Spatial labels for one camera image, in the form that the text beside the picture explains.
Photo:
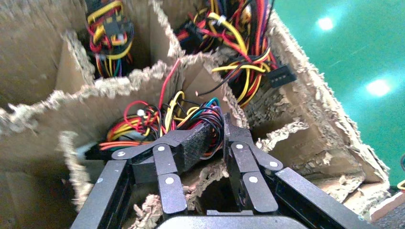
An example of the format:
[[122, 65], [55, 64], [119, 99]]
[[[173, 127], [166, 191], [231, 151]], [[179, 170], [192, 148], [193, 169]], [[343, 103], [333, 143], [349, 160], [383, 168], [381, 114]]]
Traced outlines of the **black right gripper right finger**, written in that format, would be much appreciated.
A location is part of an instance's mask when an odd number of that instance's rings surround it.
[[273, 214], [278, 204], [270, 189], [283, 164], [259, 149], [246, 128], [232, 124], [224, 114], [223, 156], [238, 208], [256, 214]]

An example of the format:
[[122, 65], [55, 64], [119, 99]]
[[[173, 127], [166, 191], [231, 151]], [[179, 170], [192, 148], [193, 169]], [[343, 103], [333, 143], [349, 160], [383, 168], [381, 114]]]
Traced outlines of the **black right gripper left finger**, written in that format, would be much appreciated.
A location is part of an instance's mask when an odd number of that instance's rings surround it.
[[208, 124], [172, 130], [152, 143], [116, 150], [113, 160], [128, 161], [135, 184], [157, 182], [165, 219], [187, 212], [180, 175], [202, 160], [211, 145]]

